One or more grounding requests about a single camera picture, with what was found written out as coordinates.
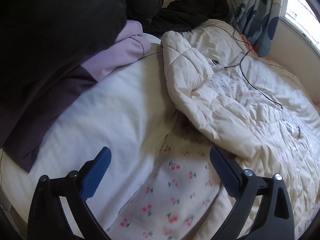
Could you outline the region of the cream quilted puffer coat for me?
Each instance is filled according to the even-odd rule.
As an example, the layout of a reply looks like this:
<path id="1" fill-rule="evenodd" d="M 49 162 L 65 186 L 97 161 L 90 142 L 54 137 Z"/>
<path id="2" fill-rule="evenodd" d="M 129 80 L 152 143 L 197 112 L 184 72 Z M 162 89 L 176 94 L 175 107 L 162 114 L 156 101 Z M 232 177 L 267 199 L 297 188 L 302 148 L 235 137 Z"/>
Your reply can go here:
<path id="1" fill-rule="evenodd" d="M 252 58 L 220 28 L 162 37 L 167 88 L 210 141 L 263 177 L 280 173 L 295 233 L 319 208 L 319 110 L 281 66 Z"/>

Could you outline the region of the white pillow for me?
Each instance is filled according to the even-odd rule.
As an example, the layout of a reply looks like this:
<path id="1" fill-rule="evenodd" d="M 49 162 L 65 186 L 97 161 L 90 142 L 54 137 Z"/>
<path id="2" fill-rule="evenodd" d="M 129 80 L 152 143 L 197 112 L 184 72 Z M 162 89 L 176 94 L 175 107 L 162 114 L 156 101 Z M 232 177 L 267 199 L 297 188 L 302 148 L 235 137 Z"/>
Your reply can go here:
<path id="1" fill-rule="evenodd" d="M 114 70 L 59 116 L 30 172 L 1 152 L 1 188 L 23 220 L 40 176 L 64 177 L 105 146 L 112 152 L 111 165 L 87 201 L 103 228 L 148 179 L 177 110 L 167 91 L 161 42 L 152 35 L 147 39 L 151 49 L 144 58 Z"/>

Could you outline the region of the black garment by wall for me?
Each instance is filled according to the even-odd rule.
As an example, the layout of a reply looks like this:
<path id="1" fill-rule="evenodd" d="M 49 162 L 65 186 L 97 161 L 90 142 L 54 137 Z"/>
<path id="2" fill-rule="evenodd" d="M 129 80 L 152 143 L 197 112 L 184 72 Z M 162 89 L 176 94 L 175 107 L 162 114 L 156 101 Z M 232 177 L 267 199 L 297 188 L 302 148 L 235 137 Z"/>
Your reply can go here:
<path id="1" fill-rule="evenodd" d="M 161 37 L 167 31 L 191 31 L 208 19 L 223 21 L 229 14 L 227 0 L 175 0 L 152 18 L 146 33 Z"/>

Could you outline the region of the lilac hoodie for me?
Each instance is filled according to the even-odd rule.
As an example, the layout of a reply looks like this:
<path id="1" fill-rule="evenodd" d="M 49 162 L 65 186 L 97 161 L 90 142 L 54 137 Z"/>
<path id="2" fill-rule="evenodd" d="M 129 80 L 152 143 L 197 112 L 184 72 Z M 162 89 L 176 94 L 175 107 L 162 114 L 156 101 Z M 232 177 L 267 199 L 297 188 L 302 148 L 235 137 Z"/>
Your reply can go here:
<path id="1" fill-rule="evenodd" d="M 115 69 L 140 60 L 150 48 L 141 23 L 128 20 L 110 48 L 58 78 L 22 112 L 1 148 L 21 169 L 30 172 L 45 133 L 63 111 Z"/>

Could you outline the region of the left blue cartoon curtain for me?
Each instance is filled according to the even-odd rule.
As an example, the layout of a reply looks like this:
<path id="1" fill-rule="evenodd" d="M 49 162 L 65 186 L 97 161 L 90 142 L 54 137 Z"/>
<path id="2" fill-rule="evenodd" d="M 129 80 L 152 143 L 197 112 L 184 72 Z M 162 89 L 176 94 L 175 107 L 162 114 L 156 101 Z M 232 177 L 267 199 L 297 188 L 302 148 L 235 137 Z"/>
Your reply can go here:
<path id="1" fill-rule="evenodd" d="M 266 57 L 280 18 L 283 0 L 231 0 L 228 23 L 244 35 L 260 57 Z"/>

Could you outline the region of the window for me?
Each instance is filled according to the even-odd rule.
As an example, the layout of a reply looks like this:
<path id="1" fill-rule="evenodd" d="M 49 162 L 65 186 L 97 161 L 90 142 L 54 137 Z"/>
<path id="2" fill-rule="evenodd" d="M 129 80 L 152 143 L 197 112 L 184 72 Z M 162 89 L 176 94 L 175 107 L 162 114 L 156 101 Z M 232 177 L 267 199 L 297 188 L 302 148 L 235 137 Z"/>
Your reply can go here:
<path id="1" fill-rule="evenodd" d="M 287 0 L 284 17 L 319 51 L 319 22 L 306 0 Z"/>

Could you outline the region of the striped white duvet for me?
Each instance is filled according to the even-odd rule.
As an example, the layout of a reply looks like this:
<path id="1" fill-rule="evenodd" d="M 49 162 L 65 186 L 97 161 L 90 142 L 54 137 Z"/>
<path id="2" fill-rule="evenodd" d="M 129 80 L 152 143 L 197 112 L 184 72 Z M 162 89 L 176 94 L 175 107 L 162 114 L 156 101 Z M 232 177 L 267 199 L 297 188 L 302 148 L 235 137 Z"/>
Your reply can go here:
<path id="1" fill-rule="evenodd" d="M 248 52 L 252 58 L 259 58 L 248 39 L 224 21 L 209 19 L 193 30 L 183 33 L 183 35 L 188 36 L 209 27 L 225 30 L 244 49 L 244 52 Z M 294 27 L 281 20 L 276 28 L 271 50 L 264 59 L 280 64 L 298 77 L 312 103 L 319 110 L 319 52 L 316 49 L 312 49 L 311 44 L 297 33 Z"/>

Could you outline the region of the black puffer jacket pile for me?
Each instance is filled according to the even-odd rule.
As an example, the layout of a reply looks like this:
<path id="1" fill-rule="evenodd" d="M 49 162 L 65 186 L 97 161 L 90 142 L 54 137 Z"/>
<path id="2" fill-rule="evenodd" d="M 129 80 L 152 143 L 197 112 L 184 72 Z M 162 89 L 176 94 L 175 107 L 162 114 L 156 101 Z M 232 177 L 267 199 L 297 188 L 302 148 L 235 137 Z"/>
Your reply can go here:
<path id="1" fill-rule="evenodd" d="M 163 0 L 1 0 L 1 120 L 17 118 L 59 68 L 108 48 Z"/>

